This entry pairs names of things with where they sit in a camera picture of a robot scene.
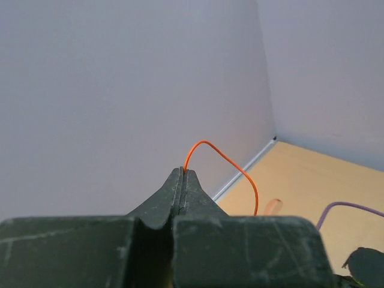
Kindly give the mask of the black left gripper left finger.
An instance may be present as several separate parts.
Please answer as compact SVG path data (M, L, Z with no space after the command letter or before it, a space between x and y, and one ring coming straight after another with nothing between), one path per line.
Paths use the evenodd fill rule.
M171 287L183 169L127 215L1 223L2 287Z

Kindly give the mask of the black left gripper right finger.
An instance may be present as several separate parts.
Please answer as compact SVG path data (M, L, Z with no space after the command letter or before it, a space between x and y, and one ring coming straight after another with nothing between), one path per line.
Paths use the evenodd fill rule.
M315 226L302 217L231 217L208 208L197 175L184 173L173 221L175 287L335 287Z

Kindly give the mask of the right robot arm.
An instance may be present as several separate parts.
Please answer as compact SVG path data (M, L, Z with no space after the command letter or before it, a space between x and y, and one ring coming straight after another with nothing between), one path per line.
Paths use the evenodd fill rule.
M349 276L335 274L336 287L383 287L383 252L359 247L346 259L342 268Z

